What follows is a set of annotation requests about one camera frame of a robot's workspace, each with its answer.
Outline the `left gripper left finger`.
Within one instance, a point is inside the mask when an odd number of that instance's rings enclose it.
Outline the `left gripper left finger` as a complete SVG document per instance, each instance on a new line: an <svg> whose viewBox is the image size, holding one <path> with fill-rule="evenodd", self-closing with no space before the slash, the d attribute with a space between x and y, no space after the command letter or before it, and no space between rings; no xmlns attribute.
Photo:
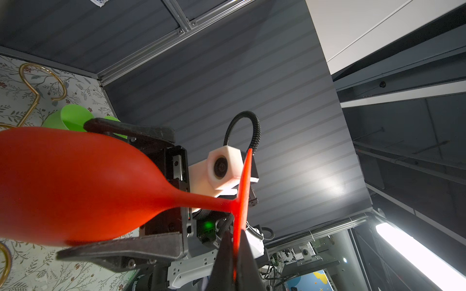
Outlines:
<svg viewBox="0 0 466 291"><path fill-rule="evenodd" d="M233 239L229 232L222 237L206 291L234 291Z"/></svg>

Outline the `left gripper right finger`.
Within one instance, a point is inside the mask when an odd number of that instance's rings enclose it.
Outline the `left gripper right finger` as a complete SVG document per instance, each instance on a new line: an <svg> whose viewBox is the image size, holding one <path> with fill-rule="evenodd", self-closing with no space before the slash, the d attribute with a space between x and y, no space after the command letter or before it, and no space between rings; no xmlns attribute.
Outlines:
<svg viewBox="0 0 466 291"><path fill-rule="evenodd" d="M266 291L256 261L252 255L249 242L241 239L238 254L238 290Z"/></svg>

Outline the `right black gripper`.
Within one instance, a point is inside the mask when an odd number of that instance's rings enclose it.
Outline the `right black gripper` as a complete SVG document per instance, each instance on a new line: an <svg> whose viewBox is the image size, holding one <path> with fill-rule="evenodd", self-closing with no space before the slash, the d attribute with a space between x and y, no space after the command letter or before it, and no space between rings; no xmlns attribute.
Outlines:
<svg viewBox="0 0 466 291"><path fill-rule="evenodd" d="M110 121L94 118L84 124L92 133L121 133L129 144L143 152L160 170L164 182L157 196L161 202L174 198L181 191L189 192L188 154L175 143L175 131L170 127L136 126L120 122L113 129ZM171 263L188 253L191 230L191 210L187 207L165 209L140 227L140 237L95 242L63 249L58 261L88 262L112 272L128 272L157 263Z"/></svg>

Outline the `red wine glass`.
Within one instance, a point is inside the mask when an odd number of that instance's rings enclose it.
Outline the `red wine glass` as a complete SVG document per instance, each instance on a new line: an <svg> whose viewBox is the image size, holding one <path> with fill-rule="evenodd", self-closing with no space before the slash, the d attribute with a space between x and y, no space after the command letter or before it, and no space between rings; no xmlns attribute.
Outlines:
<svg viewBox="0 0 466 291"><path fill-rule="evenodd" d="M157 166L135 147L98 133L44 127L1 132L1 236L46 246L78 246L118 238L173 207L235 216L234 278L245 237L252 154L235 200L190 197L166 202Z"/></svg>

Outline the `green wine glass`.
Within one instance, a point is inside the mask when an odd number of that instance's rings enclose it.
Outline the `green wine glass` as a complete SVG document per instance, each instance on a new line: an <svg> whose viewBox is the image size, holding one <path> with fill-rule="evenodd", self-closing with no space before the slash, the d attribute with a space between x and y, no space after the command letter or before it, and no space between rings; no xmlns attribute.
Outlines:
<svg viewBox="0 0 466 291"><path fill-rule="evenodd" d="M110 121L110 125L113 129L117 129L118 128L118 124L121 122L118 118L114 117L114 116L105 116L104 119L106 121ZM121 133L114 133L114 135L116 135L117 137L119 138L122 138L123 140L127 140L127 136L126 135L122 135Z"/></svg>
<svg viewBox="0 0 466 291"><path fill-rule="evenodd" d="M86 108L69 104L47 117L41 127L86 132L84 124L91 119L94 116Z"/></svg>

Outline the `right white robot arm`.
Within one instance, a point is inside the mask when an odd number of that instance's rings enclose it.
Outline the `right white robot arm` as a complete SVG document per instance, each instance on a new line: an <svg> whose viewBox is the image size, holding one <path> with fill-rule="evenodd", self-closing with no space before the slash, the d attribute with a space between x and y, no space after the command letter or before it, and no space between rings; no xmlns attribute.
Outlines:
<svg viewBox="0 0 466 291"><path fill-rule="evenodd" d="M129 136L129 144L143 152L160 170L163 180L191 194L235 195L239 180L234 175L246 153L229 146L235 124L247 118L252 122L249 148L256 151L261 138L258 117L244 111L229 124L223 146L208 158L189 166L187 152L174 144L174 131L168 127L133 126L94 118L84 124L88 132L114 138ZM233 232L234 217L226 212L178 207L161 212L141 226L137 238L96 242L71 247L57 253L61 261L85 261L113 272L139 271L135 291L168 291L202 281L208 291L243 291L246 282L258 285L258 268L267 251L263 229L247 226L246 246L240 249L240 281L231 278L234 262L228 258L232 245L223 238Z"/></svg>

